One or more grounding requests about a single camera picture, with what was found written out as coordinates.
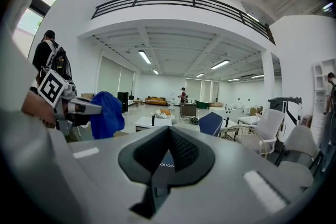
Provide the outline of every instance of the gray chair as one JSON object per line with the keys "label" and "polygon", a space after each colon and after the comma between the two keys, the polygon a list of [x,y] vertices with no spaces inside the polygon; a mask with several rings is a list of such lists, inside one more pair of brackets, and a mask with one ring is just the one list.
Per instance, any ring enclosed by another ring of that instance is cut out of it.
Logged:
{"label": "gray chair", "polygon": [[[288,151],[296,151],[309,155],[313,159],[309,168],[299,163],[281,161],[284,153]],[[311,169],[316,166],[315,171],[317,171],[321,159],[322,153],[317,147],[310,129],[304,125],[299,125],[293,129],[285,141],[276,165],[278,165],[279,170],[288,175],[288,177],[293,178],[301,188],[305,189],[313,184],[314,177]]]}

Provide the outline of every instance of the table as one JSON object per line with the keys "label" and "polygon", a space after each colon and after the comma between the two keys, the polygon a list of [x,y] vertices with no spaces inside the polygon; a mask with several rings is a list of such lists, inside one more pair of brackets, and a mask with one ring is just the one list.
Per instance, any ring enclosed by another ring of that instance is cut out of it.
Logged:
{"label": "table", "polygon": [[241,122],[242,124],[256,125],[259,120],[260,117],[257,116],[239,117],[237,123],[239,124],[239,122]]}
{"label": "table", "polygon": [[172,126],[172,120],[171,119],[157,119],[154,120],[154,126],[152,126],[152,118],[149,117],[141,117],[136,123],[135,123],[135,131],[142,131],[145,129],[149,129],[152,127],[158,127],[158,126]]}
{"label": "table", "polygon": [[180,116],[196,116],[196,103],[181,103]]}
{"label": "table", "polygon": [[142,103],[142,100],[133,100],[133,104],[136,104],[136,106],[139,106],[139,104]]}
{"label": "table", "polygon": [[227,129],[227,128],[230,128],[230,127],[232,127],[232,126],[235,126],[235,125],[238,125],[237,123],[235,123],[235,122],[233,122],[232,120],[229,120],[229,123],[227,124],[227,127],[225,127],[225,125],[226,125],[226,119],[225,120],[223,120],[223,123],[222,123],[222,125],[221,125],[221,127],[220,127],[220,131],[223,131],[223,130],[225,130],[225,129]]}
{"label": "table", "polygon": [[210,107],[209,112],[214,112],[221,116],[224,119],[229,117],[232,121],[236,122],[238,120],[238,116],[240,116],[240,111],[233,108],[217,108],[217,107]]}

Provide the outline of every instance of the white table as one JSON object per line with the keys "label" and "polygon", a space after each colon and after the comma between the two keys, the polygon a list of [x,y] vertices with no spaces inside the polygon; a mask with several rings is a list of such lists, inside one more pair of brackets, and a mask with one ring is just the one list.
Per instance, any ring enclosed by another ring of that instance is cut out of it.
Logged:
{"label": "white table", "polygon": [[227,124],[227,127],[225,127],[225,125],[226,125],[226,119],[223,120],[222,125],[220,127],[220,131],[223,131],[223,130],[229,128],[229,127],[232,127],[232,126],[235,126],[235,125],[238,125],[238,124],[233,122],[232,120],[229,120],[229,123]]}
{"label": "white table", "polygon": [[257,116],[239,117],[237,123],[239,124],[239,122],[241,122],[242,124],[256,125],[259,120],[260,117]]}
{"label": "white table", "polygon": [[135,123],[135,131],[142,131],[144,129],[149,129],[152,127],[158,127],[158,126],[172,126],[172,120],[171,119],[157,119],[154,120],[154,126],[152,126],[152,118],[149,117],[141,117],[136,123]]}
{"label": "white table", "polygon": [[233,108],[216,108],[216,107],[210,107],[209,112],[214,112],[221,116],[223,120],[225,120],[227,117],[229,117],[232,121],[236,122],[238,120],[238,117],[241,116],[241,112],[237,109]]}

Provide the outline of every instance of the sofa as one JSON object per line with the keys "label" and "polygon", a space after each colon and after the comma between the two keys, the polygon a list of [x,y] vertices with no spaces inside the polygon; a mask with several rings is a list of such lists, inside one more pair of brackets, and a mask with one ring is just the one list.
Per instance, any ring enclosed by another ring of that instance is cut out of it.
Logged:
{"label": "sofa", "polygon": [[216,103],[209,103],[209,108],[222,108],[223,103],[216,102]]}
{"label": "sofa", "polygon": [[201,102],[201,101],[197,101],[197,100],[195,100],[195,102],[197,104],[198,109],[207,109],[209,107],[209,103],[207,103],[207,102]]}
{"label": "sofa", "polygon": [[146,104],[157,104],[157,105],[167,105],[166,98],[146,98],[145,99]]}

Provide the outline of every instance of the blue cloth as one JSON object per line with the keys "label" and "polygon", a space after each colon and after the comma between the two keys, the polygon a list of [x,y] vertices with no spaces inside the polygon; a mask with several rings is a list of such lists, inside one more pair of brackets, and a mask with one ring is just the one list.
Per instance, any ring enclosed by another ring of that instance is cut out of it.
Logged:
{"label": "blue cloth", "polygon": [[101,114],[90,115],[94,139],[113,137],[116,131],[124,129],[125,119],[121,115],[121,102],[118,98],[109,92],[99,92],[90,103],[102,106]]}

